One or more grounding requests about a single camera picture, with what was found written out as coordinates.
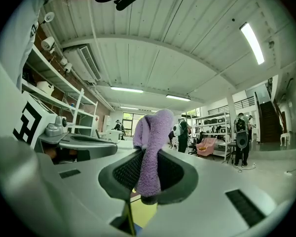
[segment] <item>purple cloth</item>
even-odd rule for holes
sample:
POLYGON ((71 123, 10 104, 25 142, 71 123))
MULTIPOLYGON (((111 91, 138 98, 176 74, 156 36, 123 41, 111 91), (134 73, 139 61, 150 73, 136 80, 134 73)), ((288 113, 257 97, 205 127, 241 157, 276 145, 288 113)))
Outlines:
POLYGON ((135 186, 136 192, 142 196, 153 196, 161 191, 158 177, 158 151, 168 139, 172 122, 172 111, 163 109, 154 115, 145 115, 137 123, 133 145, 141 147, 142 150, 146 149, 139 180, 135 186))

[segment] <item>pink armchair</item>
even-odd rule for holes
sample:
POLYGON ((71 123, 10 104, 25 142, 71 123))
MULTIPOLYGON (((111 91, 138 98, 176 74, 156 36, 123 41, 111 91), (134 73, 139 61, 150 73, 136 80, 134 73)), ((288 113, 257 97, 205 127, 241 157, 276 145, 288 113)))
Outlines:
POLYGON ((213 153, 214 145, 217 138, 204 138, 201 143, 196 145, 197 154, 200 156, 208 156, 213 153))

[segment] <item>staircase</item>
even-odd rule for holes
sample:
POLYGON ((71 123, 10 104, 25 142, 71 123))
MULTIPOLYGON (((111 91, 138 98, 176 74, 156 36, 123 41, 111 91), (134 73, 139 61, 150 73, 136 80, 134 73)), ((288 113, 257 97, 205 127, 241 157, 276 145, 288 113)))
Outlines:
POLYGON ((262 114, 261 142, 279 142, 282 127, 272 102, 260 104, 262 114))

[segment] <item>white corrugated ceiling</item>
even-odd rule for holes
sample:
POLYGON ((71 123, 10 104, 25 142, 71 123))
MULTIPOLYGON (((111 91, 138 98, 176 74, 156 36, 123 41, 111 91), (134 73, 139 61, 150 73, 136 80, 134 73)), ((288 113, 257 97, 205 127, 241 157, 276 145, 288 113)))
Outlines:
POLYGON ((97 89, 115 106, 182 112, 250 87, 296 60, 296 30, 276 0, 137 0, 123 11, 112 1, 54 0, 44 11, 56 14, 49 26, 60 45, 90 45, 103 77, 97 89), (239 30, 244 22, 261 45, 261 65, 239 30), (110 85, 146 93, 121 93, 110 85), (167 99, 167 92, 192 101, 167 99))

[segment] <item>ceiling light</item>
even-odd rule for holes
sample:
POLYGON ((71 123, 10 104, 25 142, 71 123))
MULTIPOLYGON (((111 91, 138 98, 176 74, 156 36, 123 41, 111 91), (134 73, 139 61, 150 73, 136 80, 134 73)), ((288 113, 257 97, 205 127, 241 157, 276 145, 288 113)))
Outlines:
POLYGON ((166 97, 167 97, 167 98, 177 99, 177 100, 190 101, 189 98, 177 97, 177 96, 173 96, 173 95, 167 95, 166 97))
POLYGON ((253 32, 251 26, 249 25, 249 23, 246 22, 239 29, 242 31, 247 41, 249 42, 252 48, 252 51, 256 56, 258 64, 259 65, 262 64, 264 62, 264 57, 263 57, 259 42, 257 40, 257 37, 253 32))
POLYGON ((136 93, 143 93, 140 89, 129 89, 129 88, 119 88, 119 87, 111 87, 113 90, 121 90, 121 91, 130 91, 130 92, 136 92, 136 93))
POLYGON ((133 108, 133 107, 124 107, 124 106, 121 106, 122 109, 132 109, 132 110, 138 110, 138 108, 133 108))

